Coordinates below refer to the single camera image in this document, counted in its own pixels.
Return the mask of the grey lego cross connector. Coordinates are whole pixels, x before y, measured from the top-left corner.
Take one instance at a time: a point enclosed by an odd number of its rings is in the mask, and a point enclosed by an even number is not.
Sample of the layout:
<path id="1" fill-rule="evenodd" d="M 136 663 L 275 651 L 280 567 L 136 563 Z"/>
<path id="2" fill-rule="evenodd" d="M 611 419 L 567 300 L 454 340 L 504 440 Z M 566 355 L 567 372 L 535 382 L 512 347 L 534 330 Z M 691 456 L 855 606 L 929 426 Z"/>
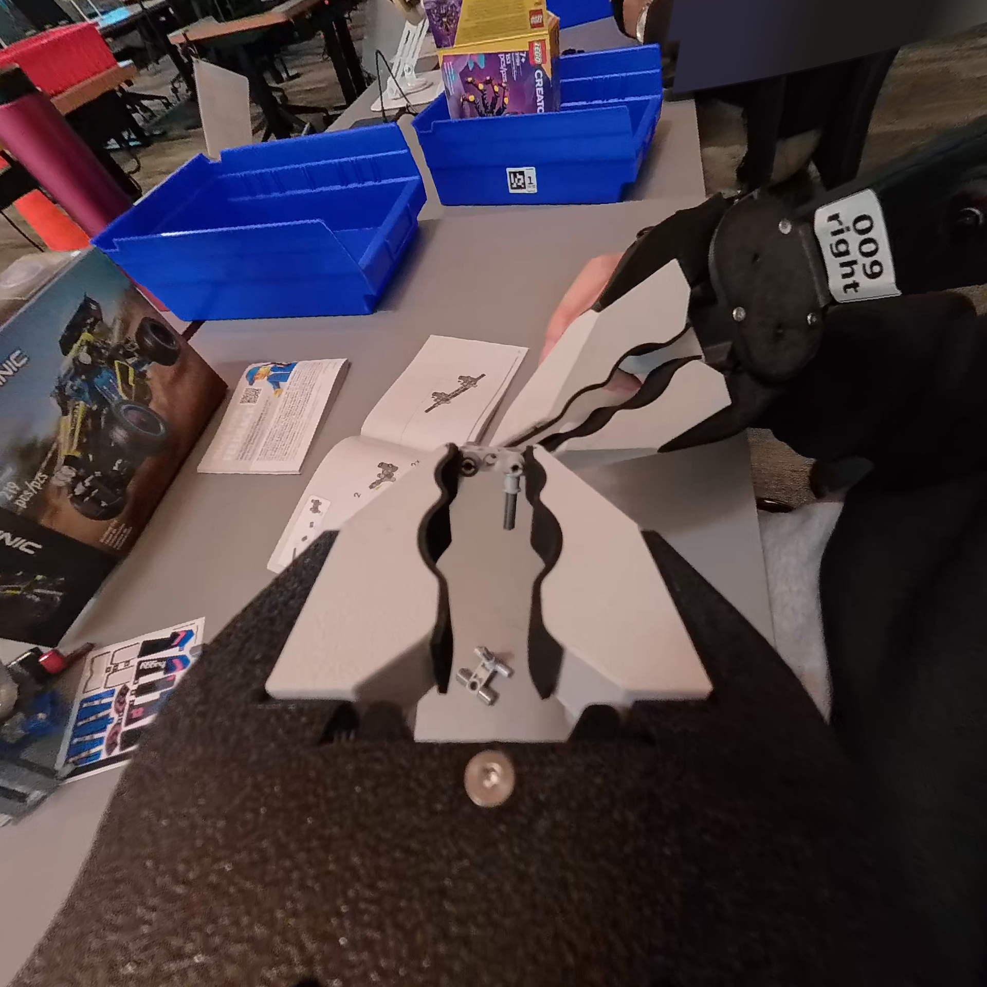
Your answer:
<path id="1" fill-rule="evenodd" d="M 475 647 L 474 655 L 476 659 L 474 667 L 459 668 L 455 672 L 454 680 L 485 707 L 491 708 L 500 699 L 497 683 L 512 678 L 514 669 L 486 646 Z"/>

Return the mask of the clear plastic bag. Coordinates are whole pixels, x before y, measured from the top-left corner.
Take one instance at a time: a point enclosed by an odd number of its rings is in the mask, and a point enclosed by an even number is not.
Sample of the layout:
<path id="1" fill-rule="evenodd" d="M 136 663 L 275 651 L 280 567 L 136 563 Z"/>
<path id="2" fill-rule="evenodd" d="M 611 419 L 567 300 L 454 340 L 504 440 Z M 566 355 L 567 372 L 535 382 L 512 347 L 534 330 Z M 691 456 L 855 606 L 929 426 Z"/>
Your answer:
<path id="1" fill-rule="evenodd" d="M 53 736 L 1 744 L 1 826 L 16 823 L 47 800 L 62 782 Z"/>

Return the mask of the red crate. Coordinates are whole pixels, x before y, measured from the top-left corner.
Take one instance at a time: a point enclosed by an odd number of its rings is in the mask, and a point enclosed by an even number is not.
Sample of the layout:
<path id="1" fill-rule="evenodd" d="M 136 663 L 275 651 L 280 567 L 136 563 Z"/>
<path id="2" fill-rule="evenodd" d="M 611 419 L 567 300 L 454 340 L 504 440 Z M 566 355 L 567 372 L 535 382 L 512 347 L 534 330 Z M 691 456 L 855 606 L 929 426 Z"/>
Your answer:
<path id="1" fill-rule="evenodd" d="M 17 66 L 53 97 L 115 69 L 117 57 L 95 24 L 80 22 L 2 47 L 1 66 Z"/>

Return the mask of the blue plastic bin with label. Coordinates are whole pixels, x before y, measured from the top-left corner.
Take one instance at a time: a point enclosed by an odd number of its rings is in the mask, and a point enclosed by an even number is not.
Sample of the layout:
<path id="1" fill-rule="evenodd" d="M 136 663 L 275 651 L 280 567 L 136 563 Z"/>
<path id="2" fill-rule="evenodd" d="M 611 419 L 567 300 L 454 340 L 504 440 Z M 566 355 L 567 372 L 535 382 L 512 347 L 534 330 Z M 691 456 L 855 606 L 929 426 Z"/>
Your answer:
<path id="1" fill-rule="evenodd" d="M 569 53 L 547 114 L 452 119 L 445 97 L 413 118 L 445 206 L 612 204 L 636 181 L 660 121 L 658 44 Z"/>

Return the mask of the magenta bottle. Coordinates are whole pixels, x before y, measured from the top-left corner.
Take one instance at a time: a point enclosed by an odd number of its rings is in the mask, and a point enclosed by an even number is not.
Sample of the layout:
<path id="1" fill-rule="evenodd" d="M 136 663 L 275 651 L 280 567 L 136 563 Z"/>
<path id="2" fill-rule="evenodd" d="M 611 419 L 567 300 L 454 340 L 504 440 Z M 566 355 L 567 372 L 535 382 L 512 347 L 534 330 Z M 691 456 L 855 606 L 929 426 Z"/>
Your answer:
<path id="1" fill-rule="evenodd" d="M 130 210 L 130 195 L 45 94 L 2 102 L 1 139 L 90 238 Z"/>

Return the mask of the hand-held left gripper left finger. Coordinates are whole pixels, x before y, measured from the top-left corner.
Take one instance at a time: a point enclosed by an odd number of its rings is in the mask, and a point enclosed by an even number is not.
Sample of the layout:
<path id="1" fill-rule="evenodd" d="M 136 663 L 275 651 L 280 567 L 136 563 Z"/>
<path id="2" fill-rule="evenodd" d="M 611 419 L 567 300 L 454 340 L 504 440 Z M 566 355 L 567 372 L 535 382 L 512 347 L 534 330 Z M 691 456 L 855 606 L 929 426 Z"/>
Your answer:
<path id="1" fill-rule="evenodd" d="M 448 690 L 454 642 L 436 561 L 460 449 L 427 453 L 341 526 L 269 674 L 273 699 L 415 704 Z"/>

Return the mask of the purple yellow toy box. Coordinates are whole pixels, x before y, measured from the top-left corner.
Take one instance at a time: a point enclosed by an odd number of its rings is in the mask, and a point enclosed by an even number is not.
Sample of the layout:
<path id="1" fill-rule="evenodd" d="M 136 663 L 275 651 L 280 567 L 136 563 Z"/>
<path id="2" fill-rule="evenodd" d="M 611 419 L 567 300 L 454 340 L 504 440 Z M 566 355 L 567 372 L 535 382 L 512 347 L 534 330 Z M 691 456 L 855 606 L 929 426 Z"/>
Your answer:
<path id="1" fill-rule="evenodd" d="M 560 20 L 545 1 L 425 1 L 449 117 L 561 108 Z"/>

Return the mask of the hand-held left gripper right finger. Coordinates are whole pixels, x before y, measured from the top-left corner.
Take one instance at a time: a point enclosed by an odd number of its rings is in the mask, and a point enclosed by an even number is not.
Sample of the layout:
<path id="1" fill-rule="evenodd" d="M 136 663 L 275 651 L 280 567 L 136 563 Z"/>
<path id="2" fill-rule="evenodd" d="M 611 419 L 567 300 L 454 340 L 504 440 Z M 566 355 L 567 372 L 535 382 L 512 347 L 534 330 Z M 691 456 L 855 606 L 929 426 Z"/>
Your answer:
<path id="1" fill-rule="evenodd" d="M 708 697 L 709 675 L 673 602 L 660 539 L 549 452 L 524 453 L 532 591 L 528 665 L 543 699 L 635 704 Z"/>

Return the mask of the person's right hand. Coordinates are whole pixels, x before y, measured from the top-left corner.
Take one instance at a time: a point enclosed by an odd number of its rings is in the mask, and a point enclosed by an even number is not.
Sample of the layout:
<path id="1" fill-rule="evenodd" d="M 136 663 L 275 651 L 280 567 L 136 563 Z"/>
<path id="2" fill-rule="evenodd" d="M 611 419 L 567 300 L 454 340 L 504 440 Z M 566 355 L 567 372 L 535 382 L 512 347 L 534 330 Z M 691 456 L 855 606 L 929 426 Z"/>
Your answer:
<path id="1" fill-rule="evenodd" d="M 546 328 L 538 363 L 548 357 L 565 331 L 590 310 L 609 282 L 623 253 L 606 253 L 590 259 L 564 292 Z"/>

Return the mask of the wooden background table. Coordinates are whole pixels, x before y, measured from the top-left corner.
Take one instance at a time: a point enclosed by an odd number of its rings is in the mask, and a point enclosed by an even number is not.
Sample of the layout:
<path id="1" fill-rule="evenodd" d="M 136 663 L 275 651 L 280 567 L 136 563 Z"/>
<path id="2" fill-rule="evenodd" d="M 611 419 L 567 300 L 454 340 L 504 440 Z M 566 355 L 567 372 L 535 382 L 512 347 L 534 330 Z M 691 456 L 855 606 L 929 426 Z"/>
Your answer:
<path id="1" fill-rule="evenodd" d="M 329 124 L 339 117 L 339 111 L 279 101 L 265 79 L 258 57 L 251 54 L 250 46 L 261 43 L 277 29 L 295 29 L 298 25 L 310 24 L 322 36 L 324 50 L 336 72 L 343 106 L 348 107 L 368 86 L 349 23 L 349 15 L 357 5 L 358 2 L 340 1 L 279 2 L 264 11 L 227 21 L 218 21 L 212 16 L 201 18 L 171 31 L 167 38 L 175 53 L 228 49 L 235 65 L 248 80 L 251 100 L 265 119 L 263 140 L 289 138 L 303 130 L 302 116 L 316 115 Z"/>

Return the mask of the white fleece cloth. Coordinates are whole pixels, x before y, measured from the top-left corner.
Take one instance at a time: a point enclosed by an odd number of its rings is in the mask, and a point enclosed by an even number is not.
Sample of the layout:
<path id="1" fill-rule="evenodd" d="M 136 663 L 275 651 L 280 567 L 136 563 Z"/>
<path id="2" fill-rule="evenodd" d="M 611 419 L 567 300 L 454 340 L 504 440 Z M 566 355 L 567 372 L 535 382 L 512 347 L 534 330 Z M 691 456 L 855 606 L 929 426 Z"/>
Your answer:
<path id="1" fill-rule="evenodd" d="M 787 513 L 758 512 L 775 647 L 825 721 L 832 696 L 820 569 L 842 508 L 840 500 L 822 500 Z"/>

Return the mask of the person's right forearm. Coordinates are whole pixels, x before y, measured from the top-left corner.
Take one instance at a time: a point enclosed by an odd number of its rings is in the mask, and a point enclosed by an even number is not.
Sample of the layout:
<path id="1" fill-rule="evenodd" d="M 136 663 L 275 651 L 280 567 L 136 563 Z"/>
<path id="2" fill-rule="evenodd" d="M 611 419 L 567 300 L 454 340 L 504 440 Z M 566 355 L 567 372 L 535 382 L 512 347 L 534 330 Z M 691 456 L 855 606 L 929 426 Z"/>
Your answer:
<path id="1" fill-rule="evenodd" d="M 864 460 L 887 489 L 984 473 L 985 314 L 953 291 L 836 306 L 756 426 L 802 457 Z"/>

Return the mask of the blue pink sticker sheet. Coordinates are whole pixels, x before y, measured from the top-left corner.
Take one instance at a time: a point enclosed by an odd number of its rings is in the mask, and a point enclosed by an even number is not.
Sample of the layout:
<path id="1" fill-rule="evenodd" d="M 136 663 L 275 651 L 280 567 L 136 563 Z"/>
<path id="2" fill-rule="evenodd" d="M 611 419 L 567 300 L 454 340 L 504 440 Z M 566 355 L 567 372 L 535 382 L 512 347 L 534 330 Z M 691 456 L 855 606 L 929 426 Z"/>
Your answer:
<path id="1" fill-rule="evenodd" d="M 62 783 L 124 765 L 202 654 L 204 618 L 97 648 L 83 659 L 56 757 Z"/>

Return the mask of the toy car set box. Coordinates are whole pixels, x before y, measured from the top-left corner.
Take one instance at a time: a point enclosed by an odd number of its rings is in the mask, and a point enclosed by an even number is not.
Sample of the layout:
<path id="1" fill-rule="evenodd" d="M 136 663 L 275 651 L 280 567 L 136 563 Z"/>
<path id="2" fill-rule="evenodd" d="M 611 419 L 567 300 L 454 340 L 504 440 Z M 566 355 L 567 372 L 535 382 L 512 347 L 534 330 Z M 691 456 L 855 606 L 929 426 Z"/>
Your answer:
<path id="1" fill-rule="evenodd" d="M 228 387 L 96 249 L 1 332 L 1 634 L 58 645 L 131 551 Z"/>

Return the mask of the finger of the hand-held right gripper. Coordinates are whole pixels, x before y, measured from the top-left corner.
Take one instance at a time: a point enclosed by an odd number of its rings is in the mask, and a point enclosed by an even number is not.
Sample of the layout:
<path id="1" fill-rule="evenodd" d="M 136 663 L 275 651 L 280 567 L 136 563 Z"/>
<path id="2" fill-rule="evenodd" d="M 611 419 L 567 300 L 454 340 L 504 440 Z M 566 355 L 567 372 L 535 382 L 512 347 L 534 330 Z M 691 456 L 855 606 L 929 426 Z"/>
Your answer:
<path id="1" fill-rule="evenodd" d="M 697 356 L 653 369 L 635 394 L 538 440 L 554 455 L 653 455 L 730 405 L 722 374 Z"/>
<path id="2" fill-rule="evenodd" d="M 689 297 L 681 266 L 672 260 L 603 311 L 583 314 L 503 413 L 490 443 L 524 447 L 556 427 L 581 423 L 596 408 L 620 404 L 607 383 L 639 348 L 650 355 L 671 354 L 668 361 L 688 356 L 703 360 L 687 330 Z"/>

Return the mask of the folded paper leaflet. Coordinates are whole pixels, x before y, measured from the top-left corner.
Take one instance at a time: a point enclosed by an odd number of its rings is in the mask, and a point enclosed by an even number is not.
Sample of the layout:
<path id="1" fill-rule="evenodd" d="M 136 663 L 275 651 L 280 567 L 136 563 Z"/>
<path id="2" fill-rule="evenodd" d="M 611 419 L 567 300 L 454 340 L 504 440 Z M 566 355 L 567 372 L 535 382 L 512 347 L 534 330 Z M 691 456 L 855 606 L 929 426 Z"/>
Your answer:
<path id="1" fill-rule="evenodd" d="M 347 359 L 250 364 L 197 472 L 298 475 L 350 365 Z"/>

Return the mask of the open instruction booklet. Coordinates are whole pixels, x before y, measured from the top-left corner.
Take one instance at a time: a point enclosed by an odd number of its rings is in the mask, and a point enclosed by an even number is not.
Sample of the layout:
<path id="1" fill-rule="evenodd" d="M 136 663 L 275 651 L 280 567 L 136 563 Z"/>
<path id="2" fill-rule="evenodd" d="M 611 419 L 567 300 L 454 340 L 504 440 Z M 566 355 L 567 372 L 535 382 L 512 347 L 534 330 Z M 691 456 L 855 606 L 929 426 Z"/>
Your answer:
<path id="1" fill-rule="evenodd" d="M 477 442 L 527 353 L 524 346 L 430 336 L 358 435 L 340 440 L 319 463 L 267 569 L 281 573 L 427 453 Z"/>

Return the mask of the grey divider card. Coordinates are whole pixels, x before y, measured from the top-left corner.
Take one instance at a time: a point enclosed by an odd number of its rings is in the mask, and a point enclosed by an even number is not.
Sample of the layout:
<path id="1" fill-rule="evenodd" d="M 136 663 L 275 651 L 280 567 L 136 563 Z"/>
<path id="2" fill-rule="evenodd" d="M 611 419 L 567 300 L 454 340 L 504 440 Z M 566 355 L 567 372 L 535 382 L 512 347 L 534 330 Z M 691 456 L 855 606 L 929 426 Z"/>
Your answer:
<path id="1" fill-rule="evenodd" d="M 224 151 L 253 144 L 250 83 L 204 59 L 194 59 L 192 66 L 205 154 L 217 162 Z"/>

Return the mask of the grey lego connector with axle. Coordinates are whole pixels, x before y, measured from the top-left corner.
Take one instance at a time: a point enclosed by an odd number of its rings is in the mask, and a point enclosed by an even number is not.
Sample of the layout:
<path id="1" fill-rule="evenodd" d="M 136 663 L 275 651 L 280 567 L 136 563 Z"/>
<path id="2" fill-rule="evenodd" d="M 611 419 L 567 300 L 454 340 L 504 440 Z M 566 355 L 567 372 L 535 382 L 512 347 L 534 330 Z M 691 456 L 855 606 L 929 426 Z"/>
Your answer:
<path id="1" fill-rule="evenodd" d="M 460 475 L 463 480 L 477 476 L 497 476 L 502 489 L 502 528 L 515 528 L 517 504 L 521 494 L 525 461 L 516 449 L 480 446 L 468 443 L 459 447 Z"/>

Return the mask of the blue lego assembly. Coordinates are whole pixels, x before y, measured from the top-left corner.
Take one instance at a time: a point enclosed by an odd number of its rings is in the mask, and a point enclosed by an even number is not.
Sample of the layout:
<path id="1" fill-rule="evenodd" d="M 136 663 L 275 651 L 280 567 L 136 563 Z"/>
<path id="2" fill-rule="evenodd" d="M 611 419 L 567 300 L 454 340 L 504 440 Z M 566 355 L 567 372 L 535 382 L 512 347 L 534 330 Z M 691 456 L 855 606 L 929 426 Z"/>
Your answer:
<path id="1" fill-rule="evenodd" d="M 2 721 L 2 750 L 20 750 L 50 735 L 63 734 L 68 714 L 64 697 L 54 688 L 18 701 Z"/>

